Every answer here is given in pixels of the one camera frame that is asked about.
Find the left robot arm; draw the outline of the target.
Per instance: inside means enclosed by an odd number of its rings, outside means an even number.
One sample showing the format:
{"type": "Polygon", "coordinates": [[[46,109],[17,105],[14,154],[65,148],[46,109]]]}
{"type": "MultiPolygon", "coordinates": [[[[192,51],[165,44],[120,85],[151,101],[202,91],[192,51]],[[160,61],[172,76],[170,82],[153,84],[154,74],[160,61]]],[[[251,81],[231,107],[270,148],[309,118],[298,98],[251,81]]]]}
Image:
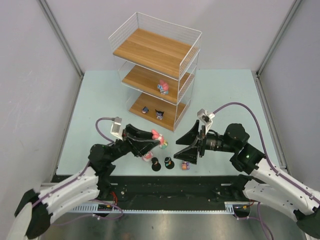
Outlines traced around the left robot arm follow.
{"type": "Polygon", "coordinates": [[[68,211],[100,195],[108,195],[114,161],[128,153],[143,157],[165,143],[164,136],[156,130],[144,131],[131,124],[120,130],[120,125],[113,122],[111,133],[117,139],[109,144],[94,144],[83,170],[39,192],[30,189],[23,194],[14,212],[8,240],[36,239],[68,211]]]}

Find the pink bunny flower crown figurine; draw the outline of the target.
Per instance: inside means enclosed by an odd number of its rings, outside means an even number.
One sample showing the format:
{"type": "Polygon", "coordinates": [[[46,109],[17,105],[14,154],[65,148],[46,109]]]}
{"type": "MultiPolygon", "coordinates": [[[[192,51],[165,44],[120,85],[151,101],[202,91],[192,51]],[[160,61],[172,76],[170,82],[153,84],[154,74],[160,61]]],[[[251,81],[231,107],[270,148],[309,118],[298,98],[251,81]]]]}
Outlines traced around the pink bunny flower crown figurine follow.
{"type": "Polygon", "coordinates": [[[161,133],[157,132],[155,129],[152,129],[151,133],[152,139],[159,141],[159,147],[161,149],[165,149],[168,146],[168,142],[165,140],[164,136],[161,133]]]}

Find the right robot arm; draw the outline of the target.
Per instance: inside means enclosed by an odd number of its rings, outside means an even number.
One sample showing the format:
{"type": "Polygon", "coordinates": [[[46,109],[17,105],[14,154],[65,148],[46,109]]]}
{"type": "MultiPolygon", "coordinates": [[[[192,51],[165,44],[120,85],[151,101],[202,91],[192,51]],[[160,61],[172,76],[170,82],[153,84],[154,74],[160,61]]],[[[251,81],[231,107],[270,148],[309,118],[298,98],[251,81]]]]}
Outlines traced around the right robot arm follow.
{"type": "Polygon", "coordinates": [[[267,155],[251,144],[250,136],[239,123],[227,126],[223,135],[206,130],[197,120],[193,127],[175,143],[186,147],[174,158],[196,164],[206,151],[232,153],[233,167],[246,175],[232,187],[241,197],[255,200],[283,213],[296,222],[307,235],[320,237],[320,193],[267,159],[267,155]]]}

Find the pink bunny blue bow figurine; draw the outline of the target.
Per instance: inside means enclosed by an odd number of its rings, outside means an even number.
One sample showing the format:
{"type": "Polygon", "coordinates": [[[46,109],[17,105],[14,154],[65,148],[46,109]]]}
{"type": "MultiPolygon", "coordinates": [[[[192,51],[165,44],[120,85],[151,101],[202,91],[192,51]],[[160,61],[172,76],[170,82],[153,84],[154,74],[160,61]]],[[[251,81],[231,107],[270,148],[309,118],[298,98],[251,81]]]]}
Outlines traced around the pink bunny blue bow figurine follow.
{"type": "Polygon", "coordinates": [[[165,82],[164,80],[160,79],[159,83],[157,85],[157,89],[162,95],[168,95],[169,94],[169,84],[165,82]]]}

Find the white pink round figurine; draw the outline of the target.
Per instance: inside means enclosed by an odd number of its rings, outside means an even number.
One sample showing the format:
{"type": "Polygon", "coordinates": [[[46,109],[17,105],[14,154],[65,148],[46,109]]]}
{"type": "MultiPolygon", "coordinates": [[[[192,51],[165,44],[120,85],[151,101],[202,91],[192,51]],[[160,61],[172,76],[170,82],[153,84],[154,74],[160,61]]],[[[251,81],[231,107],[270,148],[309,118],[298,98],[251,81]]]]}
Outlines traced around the white pink round figurine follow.
{"type": "Polygon", "coordinates": [[[142,156],[142,159],[145,162],[150,162],[152,158],[154,157],[153,153],[151,151],[147,152],[145,155],[142,156]]]}

